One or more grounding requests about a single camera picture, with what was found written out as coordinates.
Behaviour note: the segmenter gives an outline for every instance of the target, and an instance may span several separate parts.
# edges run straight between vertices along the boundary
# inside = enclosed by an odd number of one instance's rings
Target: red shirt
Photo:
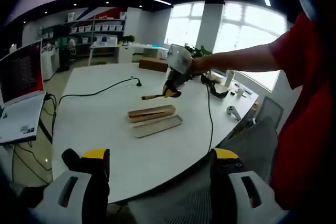
[[[271,181],[276,201],[282,208],[292,209],[316,184],[330,144],[329,71],[314,22],[304,14],[269,47],[291,88],[302,85],[279,135]]]

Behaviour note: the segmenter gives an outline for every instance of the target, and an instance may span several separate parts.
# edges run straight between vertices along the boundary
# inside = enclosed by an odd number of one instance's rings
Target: black cable
[[[32,173],[35,174],[36,177],[38,177],[41,181],[43,181],[44,183],[46,183],[47,185],[49,185],[48,182],[46,182],[44,179],[42,179],[40,176],[38,176],[37,173],[34,172],[33,169],[31,169],[31,168],[26,164],[26,162],[23,161],[23,159],[16,153],[16,151],[14,150],[14,148],[12,148],[12,149],[13,149],[14,153],[16,154],[16,156],[22,161],[22,163],[24,163],[24,164],[27,166],[27,168],[28,168]]]
[[[210,145],[209,145],[209,149],[208,149],[208,152],[209,152],[211,150],[212,137],[213,137],[213,134],[214,134],[214,122],[212,121],[211,110],[210,110],[210,92],[209,92],[208,85],[206,85],[206,90],[208,91],[208,109],[209,109],[209,117],[210,117],[210,121],[211,121],[211,138],[210,138]]]
[[[55,103],[57,104],[56,96],[54,96],[53,94],[49,94],[49,95],[50,95],[50,97],[52,97],[54,99]]]
[[[108,90],[108,89],[110,89],[110,88],[113,88],[114,86],[116,86],[116,85],[118,85],[118,84],[121,84],[121,83],[123,83],[123,82],[127,82],[127,81],[131,81],[131,80],[134,80],[134,79],[135,79],[135,80],[138,80],[137,86],[140,87],[140,86],[142,85],[140,79],[137,78],[137,77],[131,77],[130,79],[123,80],[123,81],[119,81],[119,82],[117,82],[117,83],[115,83],[115,84],[113,84],[113,85],[111,85],[111,86],[109,86],[109,87],[107,87],[107,88],[105,88],[105,89],[103,89],[103,90],[100,90],[100,91],[98,91],[98,92],[96,92],[96,93],[92,93],[92,94],[66,94],[66,95],[63,95],[63,96],[59,99],[59,101],[58,101],[58,106],[61,104],[62,99],[64,99],[65,97],[90,97],[90,96],[92,96],[92,95],[96,95],[96,94],[99,94],[99,93],[101,93],[101,92],[104,92],[104,91],[106,91],[106,90]],[[54,118],[53,118],[52,120],[53,120],[53,121],[52,121],[52,124],[51,124],[51,134],[54,136],[54,126],[55,126],[55,120],[56,120],[56,113],[55,113],[55,116],[54,116]]]
[[[65,98],[65,97],[90,97],[90,96],[92,96],[92,95],[96,95],[96,94],[99,94],[99,93],[101,93],[101,92],[104,92],[104,91],[106,91],[106,90],[108,90],[108,89],[110,89],[110,88],[112,88],[112,87],[114,87],[114,86],[116,86],[116,85],[118,85],[118,84],[121,84],[121,83],[123,83],[123,82],[130,81],[130,80],[134,80],[134,79],[138,80],[137,86],[141,86],[141,82],[140,82],[139,78],[131,77],[130,79],[123,80],[123,81],[119,81],[119,82],[117,82],[117,83],[115,83],[115,84],[113,84],[113,85],[111,85],[111,86],[109,86],[109,87],[107,87],[107,88],[105,88],[105,89],[103,89],[103,90],[100,90],[100,91],[98,91],[98,92],[96,92],[96,93],[92,93],[92,94],[66,94],[66,95],[63,95],[63,96],[59,99],[58,105],[61,104],[62,99]]]
[[[12,183],[14,183],[14,153],[13,153],[13,157],[12,157]]]
[[[29,152],[29,153],[31,153],[31,154],[33,155],[34,159],[36,160],[36,162],[37,162],[37,163],[38,163],[44,170],[46,170],[47,172],[51,170],[51,168],[50,168],[50,169],[47,169],[47,168],[44,167],[44,165],[43,165],[43,164],[36,158],[34,152],[22,148],[19,144],[17,144],[17,146],[18,146],[21,150],[23,150],[23,151],[25,151],[25,152]]]
[[[54,114],[50,114],[45,108],[42,108],[48,115],[54,116]]]

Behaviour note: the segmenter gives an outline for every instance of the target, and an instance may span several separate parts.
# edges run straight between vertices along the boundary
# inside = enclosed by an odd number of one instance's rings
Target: laptop screen
[[[41,41],[0,60],[0,89],[4,103],[23,95],[43,91]]]

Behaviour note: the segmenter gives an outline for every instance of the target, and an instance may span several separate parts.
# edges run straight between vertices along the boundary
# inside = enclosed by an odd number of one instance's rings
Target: floor
[[[92,64],[100,64],[106,62],[116,63],[116,59],[112,57],[96,57],[92,59]],[[71,65],[69,71],[62,73],[55,73],[54,76],[49,80],[44,82],[44,88],[46,92],[52,93],[56,96],[57,101],[62,96],[63,91],[67,85],[68,79],[71,75],[73,68],[85,67],[87,66],[88,60],[81,59],[77,60]],[[52,116],[48,115],[53,113],[53,104],[48,101],[44,104],[44,109],[41,113],[41,119],[46,126],[47,130],[51,132],[51,120]],[[34,159],[32,153],[29,153],[21,148],[34,153],[35,157],[44,166],[42,167]],[[15,152],[17,155],[13,156],[13,180],[15,183],[23,186],[41,186],[45,185],[46,182],[52,181],[52,170],[51,170],[51,144],[46,139],[41,130],[37,133],[37,140],[31,143],[21,143],[19,146],[15,146]],[[37,177],[27,166],[23,163],[25,162],[35,173]],[[123,207],[121,210],[120,206],[115,204],[109,204],[107,209],[108,223],[135,223],[129,214],[128,208]]]

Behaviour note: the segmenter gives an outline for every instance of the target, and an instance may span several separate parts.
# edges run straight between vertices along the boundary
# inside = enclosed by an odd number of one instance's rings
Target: sticker
[[[28,126],[25,125],[25,126],[22,126],[22,127],[21,127],[21,130],[20,130],[20,131],[21,131],[23,134],[28,134],[28,133],[34,132],[34,130],[35,130],[34,127],[32,127],[32,128],[28,128]]]
[[[26,132],[28,130],[28,125],[21,126],[20,132]]]

